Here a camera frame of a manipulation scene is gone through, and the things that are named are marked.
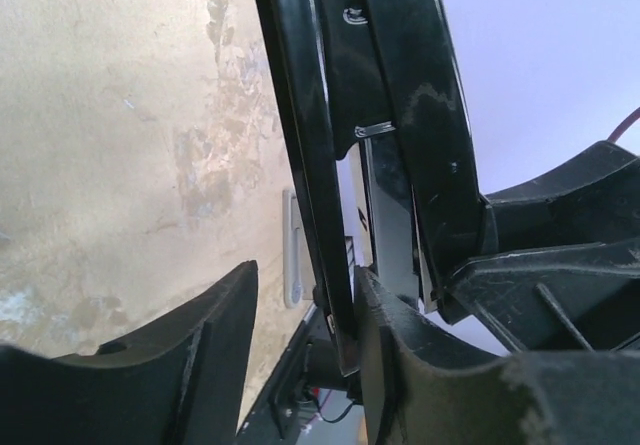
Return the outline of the grey deli stapler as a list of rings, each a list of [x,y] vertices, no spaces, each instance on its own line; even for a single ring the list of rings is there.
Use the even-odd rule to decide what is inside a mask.
[[[295,191],[283,191],[283,299],[289,309],[313,300],[315,277]]]

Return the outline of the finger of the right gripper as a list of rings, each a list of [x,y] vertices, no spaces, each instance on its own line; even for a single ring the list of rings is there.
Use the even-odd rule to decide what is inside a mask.
[[[483,195],[469,144],[432,156],[432,282],[441,316],[506,348],[620,350],[639,338],[639,159],[600,141]]]

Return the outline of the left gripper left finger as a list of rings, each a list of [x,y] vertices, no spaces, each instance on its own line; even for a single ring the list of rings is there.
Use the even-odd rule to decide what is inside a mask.
[[[2,345],[2,443],[233,443],[257,298],[246,261],[93,355]]]

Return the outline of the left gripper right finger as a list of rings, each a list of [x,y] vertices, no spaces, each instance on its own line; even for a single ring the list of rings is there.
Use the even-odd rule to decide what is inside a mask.
[[[638,443],[638,352],[499,357],[431,324],[368,269],[355,280],[370,443]]]

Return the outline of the black stapler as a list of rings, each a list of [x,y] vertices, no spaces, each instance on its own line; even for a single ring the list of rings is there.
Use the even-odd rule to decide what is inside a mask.
[[[461,80],[442,0],[255,0],[316,278],[344,375],[358,369],[337,162],[395,140],[413,242],[438,299],[455,270],[492,252]]]

